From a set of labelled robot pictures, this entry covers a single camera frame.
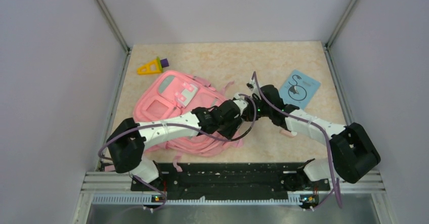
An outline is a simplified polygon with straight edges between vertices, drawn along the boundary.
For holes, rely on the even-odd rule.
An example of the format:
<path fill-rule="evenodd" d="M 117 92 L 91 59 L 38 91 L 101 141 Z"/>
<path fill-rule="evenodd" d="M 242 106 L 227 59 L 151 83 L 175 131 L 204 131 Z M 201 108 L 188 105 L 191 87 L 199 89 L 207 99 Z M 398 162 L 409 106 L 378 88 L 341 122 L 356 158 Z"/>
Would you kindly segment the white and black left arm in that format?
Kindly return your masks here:
<path fill-rule="evenodd" d="M 241 124 L 248 107 L 244 99 L 226 100 L 211 108 L 197 107 L 177 117 L 159 121 L 124 120 L 107 141 L 110 160 L 116 173 L 130 173 L 150 190 L 157 190 L 162 176 L 154 161 L 143 157 L 149 148 L 170 140 L 209 136 L 234 123 Z"/>

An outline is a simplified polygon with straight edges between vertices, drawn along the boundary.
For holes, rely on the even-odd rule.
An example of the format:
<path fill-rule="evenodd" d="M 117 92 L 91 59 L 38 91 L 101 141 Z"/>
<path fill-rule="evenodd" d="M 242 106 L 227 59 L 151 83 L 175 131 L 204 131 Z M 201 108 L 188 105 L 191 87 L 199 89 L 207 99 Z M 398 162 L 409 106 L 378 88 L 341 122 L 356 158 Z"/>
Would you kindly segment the light blue thin booklet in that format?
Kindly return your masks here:
<path fill-rule="evenodd" d="M 285 104 L 305 109 L 321 83 L 306 74 L 293 70 L 279 89 L 279 95 Z"/>

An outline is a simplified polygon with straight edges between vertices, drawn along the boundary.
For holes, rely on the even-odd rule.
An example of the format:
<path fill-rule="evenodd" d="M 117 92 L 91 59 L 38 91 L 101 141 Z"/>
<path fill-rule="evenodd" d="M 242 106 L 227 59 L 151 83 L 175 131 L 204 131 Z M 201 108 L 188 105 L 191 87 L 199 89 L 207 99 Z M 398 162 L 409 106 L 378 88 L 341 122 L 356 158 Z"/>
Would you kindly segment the pink student backpack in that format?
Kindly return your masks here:
<path fill-rule="evenodd" d="M 139 122 L 173 118 L 197 107 L 219 106 L 226 100 L 225 90 L 217 90 L 207 80 L 173 70 L 162 73 L 137 101 L 133 119 Z M 170 149 L 176 151 L 173 165 L 182 169 L 177 161 L 186 153 L 200 157 L 213 157 L 229 147 L 241 147 L 243 140 L 222 142 L 205 135 L 179 138 L 149 148 L 150 152 Z"/>

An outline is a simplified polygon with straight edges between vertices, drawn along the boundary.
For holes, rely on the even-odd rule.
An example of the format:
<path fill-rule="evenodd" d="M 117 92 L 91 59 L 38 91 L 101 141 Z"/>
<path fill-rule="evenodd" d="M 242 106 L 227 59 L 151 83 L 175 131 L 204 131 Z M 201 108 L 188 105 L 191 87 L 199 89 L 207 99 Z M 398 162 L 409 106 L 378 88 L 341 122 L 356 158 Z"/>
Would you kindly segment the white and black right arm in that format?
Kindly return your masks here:
<path fill-rule="evenodd" d="M 305 135 L 326 146 L 327 158 L 308 160 L 296 171 L 300 188 L 309 190 L 317 181 L 326 178 L 341 178 L 354 184 L 381 162 L 362 125 L 355 122 L 341 125 L 312 116 L 295 105 L 284 103 L 271 84 L 257 87 L 248 83 L 247 87 L 254 100 L 243 113 L 247 121 L 266 117 L 283 130 Z"/>

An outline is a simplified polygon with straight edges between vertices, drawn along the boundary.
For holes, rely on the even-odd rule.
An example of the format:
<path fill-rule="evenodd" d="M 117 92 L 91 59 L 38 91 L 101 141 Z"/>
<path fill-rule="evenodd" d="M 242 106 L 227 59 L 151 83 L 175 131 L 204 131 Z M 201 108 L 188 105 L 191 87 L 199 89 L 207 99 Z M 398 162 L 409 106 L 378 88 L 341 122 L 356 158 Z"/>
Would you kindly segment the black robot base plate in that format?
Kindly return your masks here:
<path fill-rule="evenodd" d="M 302 163 L 159 163 L 159 179 L 150 184 L 168 200 L 286 200 L 293 192 L 330 191 L 327 179 L 309 181 Z"/>

